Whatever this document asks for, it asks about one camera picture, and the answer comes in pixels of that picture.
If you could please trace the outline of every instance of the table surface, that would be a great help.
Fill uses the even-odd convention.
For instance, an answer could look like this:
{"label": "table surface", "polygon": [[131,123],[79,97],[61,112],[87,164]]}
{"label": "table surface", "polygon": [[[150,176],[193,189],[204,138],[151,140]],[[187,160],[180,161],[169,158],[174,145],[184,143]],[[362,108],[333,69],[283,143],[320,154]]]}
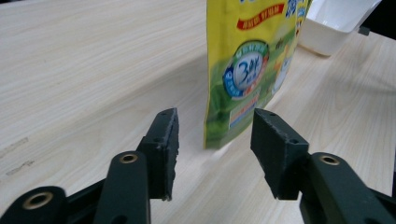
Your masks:
{"label": "table surface", "polygon": [[[0,6],[0,214],[24,192],[67,195],[135,150],[156,113],[177,107],[172,202],[152,223],[302,223],[274,200],[249,149],[250,128],[203,149],[205,0],[25,1]],[[310,143],[390,194],[396,145],[396,42],[353,34],[330,58],[297,48],[265,107]]]}

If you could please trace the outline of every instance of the wood grain surface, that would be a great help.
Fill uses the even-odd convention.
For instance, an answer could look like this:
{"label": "wood grain surface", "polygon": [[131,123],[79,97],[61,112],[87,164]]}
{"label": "wood grain surface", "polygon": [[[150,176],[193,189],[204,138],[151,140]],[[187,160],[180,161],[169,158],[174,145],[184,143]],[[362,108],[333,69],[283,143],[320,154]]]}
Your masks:
{"label": "wood grain surface", "polygon": [[[155,114],[177,107],[172,202],[152,223],[303,223],[273,198],[249,149],[250,128],[203,149],[205,0],[23,1],[0,6],[0,214],[24,192],[70,195],[135,150]],[[353,34],[330,58],[297,48],[265,107],[309,143],[344,158],[390,194],[396,146],[396,42]]]}

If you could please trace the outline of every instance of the yellow package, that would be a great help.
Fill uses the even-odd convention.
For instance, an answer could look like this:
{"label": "yellow package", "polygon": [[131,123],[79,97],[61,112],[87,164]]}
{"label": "yellow package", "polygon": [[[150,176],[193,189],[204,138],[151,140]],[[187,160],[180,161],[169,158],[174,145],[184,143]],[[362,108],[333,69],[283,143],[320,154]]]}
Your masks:
{"label": "yellow package", "polygon": [[207,0],[205,147],[219,148],[280,88],[311,0]]}

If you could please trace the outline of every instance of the circular logo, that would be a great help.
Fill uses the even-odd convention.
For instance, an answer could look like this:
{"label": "circular logo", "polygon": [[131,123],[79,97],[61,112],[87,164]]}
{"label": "circular logo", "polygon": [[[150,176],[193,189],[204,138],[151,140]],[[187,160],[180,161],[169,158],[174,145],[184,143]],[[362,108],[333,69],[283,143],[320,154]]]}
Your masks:
{"label": "circular logo", "polygon": [[239,46],[223,75],[228,94],[238,99],[251,93],[262,78],[268,58],[268,45],[262,41],[248,41]]}

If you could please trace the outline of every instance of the white plastic box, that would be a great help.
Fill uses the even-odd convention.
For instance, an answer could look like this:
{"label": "white plastic box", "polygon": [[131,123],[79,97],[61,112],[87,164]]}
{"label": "white plastic box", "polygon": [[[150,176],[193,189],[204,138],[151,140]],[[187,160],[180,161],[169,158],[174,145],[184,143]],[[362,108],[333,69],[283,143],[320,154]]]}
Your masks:
{"label": "white plastic box", "polygon": [[304,21],[299,44],[331,56],[349,34],[359,29],[381,0],[314,0]]}

